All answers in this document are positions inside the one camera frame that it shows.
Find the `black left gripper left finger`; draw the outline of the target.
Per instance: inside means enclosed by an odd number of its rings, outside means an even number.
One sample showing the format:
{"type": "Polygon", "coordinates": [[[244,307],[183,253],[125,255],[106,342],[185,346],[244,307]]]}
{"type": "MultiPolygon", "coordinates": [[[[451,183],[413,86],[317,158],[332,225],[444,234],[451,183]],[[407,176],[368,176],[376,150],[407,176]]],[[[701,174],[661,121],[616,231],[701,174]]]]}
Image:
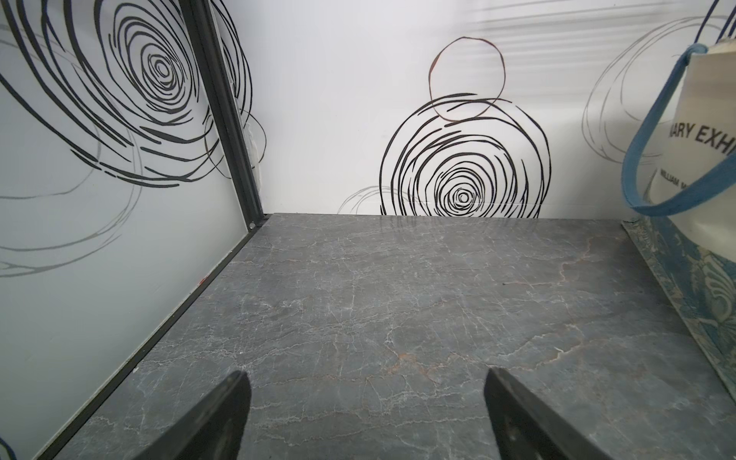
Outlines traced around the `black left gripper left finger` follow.
{"type": "Polygon", "coordinates": [[[233,372],[137,457],[236,459],[251,398],[247,373],[233,372]]]}

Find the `cream canvas tote bag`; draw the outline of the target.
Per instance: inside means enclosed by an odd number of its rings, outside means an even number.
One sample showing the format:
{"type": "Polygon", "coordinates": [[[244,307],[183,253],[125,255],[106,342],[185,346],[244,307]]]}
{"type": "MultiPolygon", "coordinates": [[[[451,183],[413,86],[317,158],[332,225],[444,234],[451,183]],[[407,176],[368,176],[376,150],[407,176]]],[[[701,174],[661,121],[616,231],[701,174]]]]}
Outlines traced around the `cream canvas tote bag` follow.
{"type": "Polygon", "coordinates": [[[622,163],[638,214],[623,226],[670,303],[735,392],[735,41],[695,43],[678,58],[622,163]],[[670,101],[675,117],[645,193],[637,173],[670,101]]]}

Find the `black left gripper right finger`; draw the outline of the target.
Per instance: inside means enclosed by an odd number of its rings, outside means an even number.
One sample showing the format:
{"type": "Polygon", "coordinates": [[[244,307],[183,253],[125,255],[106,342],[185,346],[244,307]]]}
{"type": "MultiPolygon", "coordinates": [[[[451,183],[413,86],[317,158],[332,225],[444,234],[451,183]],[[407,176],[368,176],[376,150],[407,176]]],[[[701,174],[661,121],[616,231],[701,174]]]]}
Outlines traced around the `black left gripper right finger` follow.
{"type": "Polygon", "coordinates": [[[505,368],[489,369],[484,401],[502,459],[610,457],[505,368]]]}

